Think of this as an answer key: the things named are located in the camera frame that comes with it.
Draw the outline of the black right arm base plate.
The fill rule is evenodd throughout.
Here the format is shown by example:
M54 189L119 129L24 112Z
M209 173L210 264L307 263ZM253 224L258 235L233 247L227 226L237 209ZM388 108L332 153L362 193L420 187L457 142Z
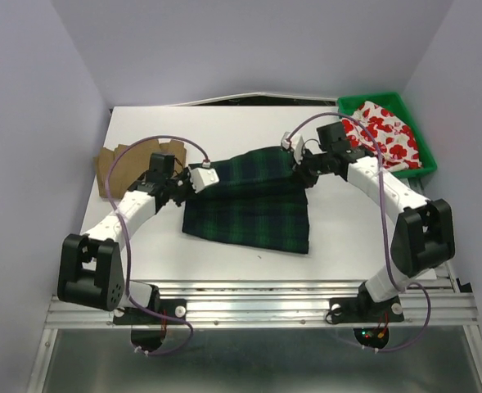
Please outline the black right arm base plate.
M325 320L329 324L340 323L401 323L404 321L403 308L398 296L380 303L360 300L356 296L336 297L329 300Z

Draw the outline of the dark green plaid skirt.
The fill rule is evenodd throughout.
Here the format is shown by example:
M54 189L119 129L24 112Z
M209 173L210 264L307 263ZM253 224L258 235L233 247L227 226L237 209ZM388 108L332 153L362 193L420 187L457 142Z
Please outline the dark green plaid skirt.
M211 164L219 183L185 202L182 232L212 242L309 253L304 186L293 155L264 147Z

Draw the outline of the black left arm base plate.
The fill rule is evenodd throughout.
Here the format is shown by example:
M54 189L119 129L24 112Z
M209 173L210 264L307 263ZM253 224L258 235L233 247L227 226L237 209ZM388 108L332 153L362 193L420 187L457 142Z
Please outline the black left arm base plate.
M157 314L162 314L170 318L185 319L187 309L187 300L183 298L161 299ZM165 319L152 316L137 308L123 308L120 315L115 314L113 324L117 326L133 326L133 325L153 325L172 324Z

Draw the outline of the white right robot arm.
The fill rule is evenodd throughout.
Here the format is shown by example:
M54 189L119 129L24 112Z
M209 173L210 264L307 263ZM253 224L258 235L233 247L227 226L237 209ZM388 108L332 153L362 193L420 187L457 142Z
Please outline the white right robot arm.
M352 147L341 122L317 129L320 149L312 153L298 132L282 139L292 151L294 171L312 187L322 174L334 174L353 185L394 223L386 239L385 267L363 282L354 298L341 298L333 322L374 319L388 312L399 293L414 278L455 256L453 213L443 199L430 200L414 192L392 173L380 167L367 147Z

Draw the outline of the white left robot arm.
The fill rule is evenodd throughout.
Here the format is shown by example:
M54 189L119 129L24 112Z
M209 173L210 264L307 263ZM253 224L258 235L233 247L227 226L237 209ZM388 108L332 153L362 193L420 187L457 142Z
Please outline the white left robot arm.
M142 322L160 316L159 289L131 279L131 264L121 260L132 235L169 201L181 204L196 195L199 170L174 171L176 157L153 153L149 168L131 183L114 210L82 234L63 241L57 283L59 300L115 311L132 308Z

